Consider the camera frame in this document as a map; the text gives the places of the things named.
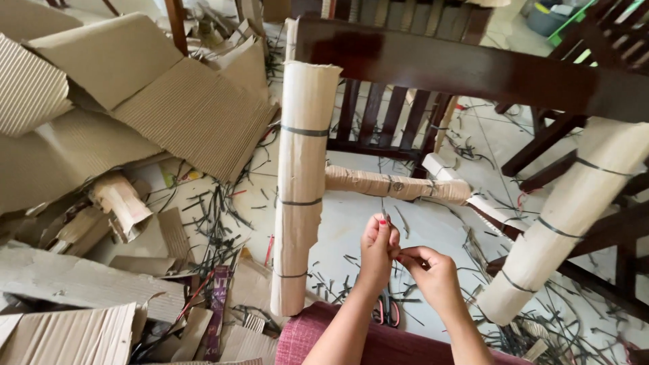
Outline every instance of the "wooden chair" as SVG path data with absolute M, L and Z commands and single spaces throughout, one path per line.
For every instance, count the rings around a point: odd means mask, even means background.
M 649 112 L 649 105 L 642 96 L 649 92 L 649 77 L 621 69 L 592 68 L 342 21 L 302 18 L 297 27 L 295 60 L 341 66 L 341 76 L 348 79 L 379 86 L 391 84 L 401 90 L 415 88 L 420 95 L 428 92 L 467 95 L 628 122 L 644 121 Z M 596 100 L 607 103 L 595 103 Z M 436 129 L 431 127 L 426 136 L 434 139 L 435 133 Z M 359 142 L 338 142 L 336 139 L 332 143 L 337 147 L 346 146 L 346 151 L 413 157 L 408 149 L 385 147 L 380 139 L 378 144 L 363 144 L 368 135 L 366 132 Z M 516 239 L 520 234 L 515 228 L 482 215 L 510 238 Z M 630 206 L 595 223 L 584 241 L 573 250 L 571 256 L 577 257 L 617 246 L 616 284 L 569 261 L 558 271 L 632 316 L 649 321 L 649 305 L 635 297 L 635 274 L 646 271 L 649 262 L 649 257 L 636 258 L 635 241 L 649 235 L 648 220 L 649 203 Z M 498 265 L 502 267 L 503 262 L 504 258 L 494 260 L 490 263 L 490 271 L 498 271 Z
M 579 63 L 597 67 L 623 69 L 646 75 L 649 73 L 649 23 L 640 27 L 634 25 L 649 10 L 649 1 L 641 3 L 629 16 L 617 23 L 616 20 L 632 4 L 632 0 L 600 0 L 586 10 L 586 17 L 575 25 L 564 40 L 548 58 L 564 62 Z M 511 103 L 500 103 L 495 110 L 505 113 Z M 587 115 L 562 113 L 552 109 L 532 106 L 534 139 L 502 166 L 505 176 L 514 177 L 570 131 L 583 127 Z M 545 119 L 554 120 L 546 126 Z M 520 189 L 531 192 L 563 175 L 576 160 L 576 151 L 571 151 L 552 165 L 538 171 L 521 182 Z
M 328 11 L 330 19 L 358 22 L 358 9 L 352 9 L 351 0 L 325 0 L 325 2 L 325 8 L 330 7 Z M 416 2 L 410 2 L 411 5 L 416 5 Z M 482 8 L 474 4 L 459 3 L 457 1 L 428 0 L 423 3 L 431 4 L 431 12 L 424 36 L 454 40 L 466 44 L 480 43 L 492 13 L 492 8 Z M 375 27 L 386 27 L 388 6 L 388 0 L 380 2 L 373 17 L 376 18 Z M 410 13 L 404 12 L 403 14 L 402 31 L 408 32 L 410 30 L 414 7 L 411 10 Z M 411 176 L 425 179 L 428 173 L 421 166 L 421 162 L 428 153 L 433 151 L 437 134 L 437 129 L 431 129 L 428 126 L 439 125 L 452 95 L 426 90 L 408 90 L 405 87 L 395 86 L 391 91 L 387 114 L 384 121 L 382 121 L 380 131 L 375 132 L 379 122 L 377 116 L 382 96 L 387 85 L 384 83 L 372 83 L 369 88 L 365 111 L 359 116 L 361 119 L 360 131 L 357 136 L 350 138 L 361 80 L 351 77 L 345 81 L 343 104 L 340 118 L 337 121 L 337 134 L 335 138 L 329 139 L 327 149 L 414 161 L 415 166 Z M 399 117 L 408 93 L 414 94 L 410 103 L 410 114 L 403 128 L 399 146 L 392 146 Z M 426 110 L 426 106 L 431 104 L 432 109 Z M 430 117 L 428 120 L 423 121 L 425 112 L 430 112 Z M 417 148 L 413 146 L 413 143 L 421 129 L 421 123 L 425 123 L 423 127 L 426 134 L 424 135 L 424 142 Z

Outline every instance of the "red fabric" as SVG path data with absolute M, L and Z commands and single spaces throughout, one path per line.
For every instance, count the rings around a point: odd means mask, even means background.
M 334 319 L 339 305 L 316 302 L 291 318 L 280 336 L 276 365 L 299 365 Z M 518 357 L 492 351 L 496 365 L 531 365 Z M 370 323 L 361 365 L 453 364 L 445 342 Z

